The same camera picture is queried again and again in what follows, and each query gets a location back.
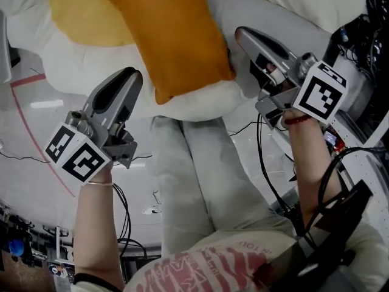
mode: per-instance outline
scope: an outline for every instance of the white panel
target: white panel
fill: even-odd
[[[0,83],[11,80],[11,61],[7,39],[7,20],[0,11]]]
[[[379,124],[378,128],[366,141],[364,147],[366,148],[375,147],[388,130],[389,130],[389,111],[386,114],[386,116],[382,119],[382,122]]]
[[[350,132],[347,123],[339,116],[336,116],[331,125],[345,141],[347,147],[363,147],[360,140]],[[362,179],[373,192],[374,196],[367,208],[367,217],[370,224],[381,233],[389,245],[389,211],[388,199],[385,195],[387,187],[373,161],[376,161],[374,155],[360,151],[344,157],[343,165],[354,184]]]

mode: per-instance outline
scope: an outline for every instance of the person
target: person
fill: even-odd
[[[286,111],[286,119],[301,117]],[[288,126],[301,213],[307,225],[318,207],[320,180],[331,157],[320,125],[307,119]],[[256,291],[252,274],[295,243],[291,222],[278,216],[250,182],[221,118],[179,122],[155,117],[151,125],[155,176],[162,202],[162,255],[124,286],[119,265],[112,188],[81,188],[74,237],[73,292]],[[93,183],[111,183],[103,169]],[[325,200],[341,191],[337,173]],[[388,274],[388,249],[361,223],[348,242],[357,252],[351,270],[377,291]]]

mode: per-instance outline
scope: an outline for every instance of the red line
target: red line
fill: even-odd
[[[38,81],[38,80],[43,80],[43,79],[46,79],[46,75],[45,74],[32,75],[31,77],[27,77],[27,78],[20,79],[18,81],[12,82],[11,83],[11,88],[15,88],[15,87],[20,86],[20,85],[26,85],[28,83],[35,82],[35,81]]]
[[[24,80],[31,79],[32,77],[22,79],[22,80],[20,80],[20,81],[18,81],[18,82],[23,82]],[[29,82],[31,82],[31,81],[23,82],[23,83],[21,83],[21,84],[15,85],[15,86],[23,85],[23,84],[26,84],[26,83],[29,83]],[[18,111],[19,111],[19,115],[20,115],[20,117],[22,118],[22,121],[23,121],[23,123],[24,123],[24,126],[26,127],[26,130],[27,130],[28,134],[30,135],[32,142],[34,143],[36,149],[37,149],[37,150],[39,151],[39,153],[41,154],[42,158],[46,161],[46,157],[44,156],[42,149],[39,147],[38,143],[36,142],[36,139],[35,139],[34,135],[32,134],[29,125],[27,124],[26,118],[25,118],[24,115],[23,115],[22,108],[20,107],[20,104],[19,104],[19,102],[18,102],[18,99],[16,98],[16,94],[15,94],[15,92],[14,92],[14,90],[13,90],[13,88],[14,88],[15,86],[12,86],[12,84],[11,84],[11,92],[12,92],[12,95],[13,95],[13,99],[15,100],[15,103],[16,103],[16,108],[17,108]],[[60,183],[63,185],[63,187],[65,187],[65,189],[66,189],[73,197],[75,197],[75,195],[71,192],[71,190],[65,185],[65,183],[62,181],[62,179],[58,176],[58,174],[56,173],[56,171],[54,170],[54,168],[53,168],[49,163],[47,163],[46,165],[51,169],[51,171],[53,171],[54,175],[58,178],[58,180],[59,180]]]

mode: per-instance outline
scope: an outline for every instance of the wrist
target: wrist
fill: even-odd
[[[305,116],[306,113],[303,113],[302,111],[298,110],[298,109],[290,109],[290,110],[287,110],[284,112],[284,119],[288,120],[288,119],[296,119],[296,118],[299,118],[299,117],[303,117]]]
[[[112,182],[112,175],[111,175],[110,169],[103,168],[93,178],[91,178],[90,182],[111,183]]]
[[[289,132],[291,131],[305,131],[305,130],[311,130],[311,129],[320,129],[320,125],[318,124],[317,120],[315,118],[309,118],[308,120],[287,125],[287,128]]]

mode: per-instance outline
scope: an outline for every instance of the white t-shirt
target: white t-shirt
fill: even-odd
[[[370,291],[379,290],[389,276],[388,249],[382,241],[375,241],[376,233],[363,224],[354,233],[356,239],[350,238],[361,253],[360,258],[357,254],[350,268]],[[188,251],[145,265],[135,273],[124,291],[258,291],[260,287],[253,281],[253,273],[295,243],[293,238],[274,231],[239,231],[217,240],[221,236],[222,233],[210,236]],[[72,292],[109,291],[85,281],[72,287]]]

